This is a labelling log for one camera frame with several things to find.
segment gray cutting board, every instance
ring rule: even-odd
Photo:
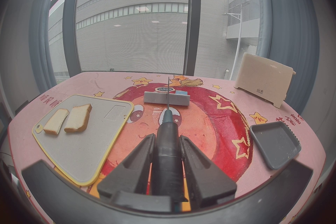
[[[46,134],[43,126],[58,109],[91,104],[86,130],[66,133],[67,116],[58,135]],[[133,103],[92,96],[72,95],[46,114],[33,128],[33,135],[49,159],[80,186],[94,183],[120,131],[133,111]]]

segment gray building facade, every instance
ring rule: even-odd
[[[230,74],[238,38],[234,27],[239,21],[224,13],[231,12],[239,1],[201,0],[196,76],[223,79],[227,69]],[[259,0],[253,1],[252,11],[243,16],[244,23],[259,18]],[[67,75],[62,13],[63,5],[49,17],[49,48],[56,77]],[[187,13],[188,0],[77,0],[75,27],[81,70],[181,74]],[[229,38],[228,26],[233,27]],[[238,63],[244,52],[255,54],[256,44],[242,38]]]

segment gray plate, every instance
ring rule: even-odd
[[[66,117],[58,135],[46,134],[42,128],[58,109],[91,104],[86,130],[66,133]],[[99,97],[72,95],[46,114],[33,128],[33,135],[49,159],[73,182],[92,184],[111,151],[122,127],[133,110],[131,102]]]
[[[273,170],[281,168],[301,150],[296,136],[281,121],[252,125],[250,133]]]

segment table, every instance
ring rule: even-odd
[[[11,121],[8,137],[15,170],[29,200],[41,216],[47,222],[53,223],[29,192],[21,170],[40,159],[53,168],[55,165],[33,137],[33,126],[53,107],[73,94],[134,103],[134,111],[103,165],[98,180],[89,187],[77,186],[98,196],[97,184],[145,135],[156,133],[162,122],[165,105],[144,104],[143,93],[159,91],[167,85],[168,77],[174,90],[187,91],[191,96],[188,108],[172,106],[174,121],[179,125],[179,134],[188,136],[217,166],[236,181],[236,197],[252,191],[276,173],[267,168],[258,148],[253,145],[248,132],[249,126],[283,121],[290,127],[302,146],[295,159],[313,169],[313,176],[304,193],[281,223],[291,222],[314,190],[326,157],[317,136],[294,109],[285,102],[278,109],[262,98],[234,88],[233,81],[125,72],[78,74],[41,94]],[[183,209],[188,209],[188,204],[184,204]]]

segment lamp pole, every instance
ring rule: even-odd
[[[236,50],[236,56],[234,58],[234,62],[233,62],[233,67],[232,67],[232,71],[231,71],[231,75],[230,75],[230,80],[232,80],[232,76],[233,76],[233,72],[235,71],[236,68],[236,64],[237,64],[237,58],[238,58],[238,53],[239,53],[239,46],[240,46],[240,40],[242,37],[242,25],[243,25],[243,5],[240,5],[240,24],[239,24],[239,36],[238,36],[238,44],[237,44],[237,50]]]
[[[238,44],[237,44],[237,50],[236,50],[236,56],[234,57],[233,67],[230,75],[230,80],[232,80],[233,72],[235,71],[237,59],[238,59],[238,53],[239,53],[239,47],[240,47],[240,40],[242,37],[242,25],[243,25],[243,5],[249,4],[248,2],[251,0],[246,0],[243,3],[240,4],[240,14],[239,13],[224,13],[224,15],[230,15],[238,20],[240,20],[239,24],[239,36],[238,36]]]

